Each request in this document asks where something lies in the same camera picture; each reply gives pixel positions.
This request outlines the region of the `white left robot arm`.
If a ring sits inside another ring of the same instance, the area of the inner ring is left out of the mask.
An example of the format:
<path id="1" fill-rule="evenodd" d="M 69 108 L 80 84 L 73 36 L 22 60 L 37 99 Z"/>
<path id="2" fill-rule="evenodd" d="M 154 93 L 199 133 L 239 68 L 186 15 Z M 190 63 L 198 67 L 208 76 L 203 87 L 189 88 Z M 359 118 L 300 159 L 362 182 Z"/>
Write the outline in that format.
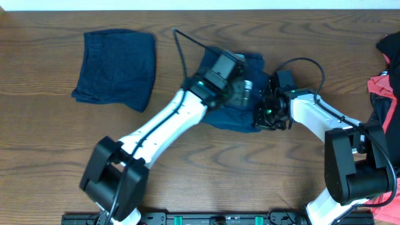
<path id="1" fill-rule="evenodd" d="M 242 71 L 207 71 L 187 77 L 171 102 L 145 125 L 118 141 L 106 136 L 94 147 L 79 187 L 101 209 L 105 224 L 137 224 L 149 171 L 209 109 L 244 104 L 253 88 Z"/>

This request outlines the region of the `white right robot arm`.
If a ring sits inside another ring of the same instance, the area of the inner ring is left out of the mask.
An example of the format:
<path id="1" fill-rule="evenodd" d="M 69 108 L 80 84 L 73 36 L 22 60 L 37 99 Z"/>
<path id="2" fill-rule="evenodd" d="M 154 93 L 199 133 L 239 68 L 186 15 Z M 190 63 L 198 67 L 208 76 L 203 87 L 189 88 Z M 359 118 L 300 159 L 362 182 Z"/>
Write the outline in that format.
<path id="1" fill-rule="evenodd" d="M 346 117 L 320 95 L 295 85 L 267 86 L 255 111 L 255 125 L 275 131 L 292 123 L 307 127 L 324 143 L 325 190 L 306 206 L 309 224 L 338 224 L 357 208 L 369 208 L 368 200 L 390 196 L 373 207 L 388 205 L 398 182 L 379 124 Z"/>

